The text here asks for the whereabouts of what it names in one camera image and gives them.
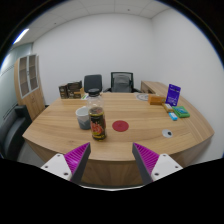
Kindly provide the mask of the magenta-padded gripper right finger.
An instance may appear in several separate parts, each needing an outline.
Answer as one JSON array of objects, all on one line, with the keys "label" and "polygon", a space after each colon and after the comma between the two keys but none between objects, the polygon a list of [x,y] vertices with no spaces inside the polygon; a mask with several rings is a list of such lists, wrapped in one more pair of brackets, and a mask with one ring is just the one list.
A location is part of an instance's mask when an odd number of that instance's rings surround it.
[{"label": "magenta-padded gripper right finger", "polygon": [[144,185],[182,169],[168,154],[157,154],[137,143],[133,144],[132,153]]}]

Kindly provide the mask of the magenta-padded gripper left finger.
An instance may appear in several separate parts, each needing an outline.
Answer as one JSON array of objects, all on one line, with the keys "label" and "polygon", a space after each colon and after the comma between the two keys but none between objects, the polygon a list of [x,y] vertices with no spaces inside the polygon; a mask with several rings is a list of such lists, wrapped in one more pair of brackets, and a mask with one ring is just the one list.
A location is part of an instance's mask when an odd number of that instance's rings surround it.
[{"label": "magenta-padded gripper left finger", "polygon": [[90,143],[86,143],[66,154],[56,154],[42,169],[79,185],[90,153]]}]

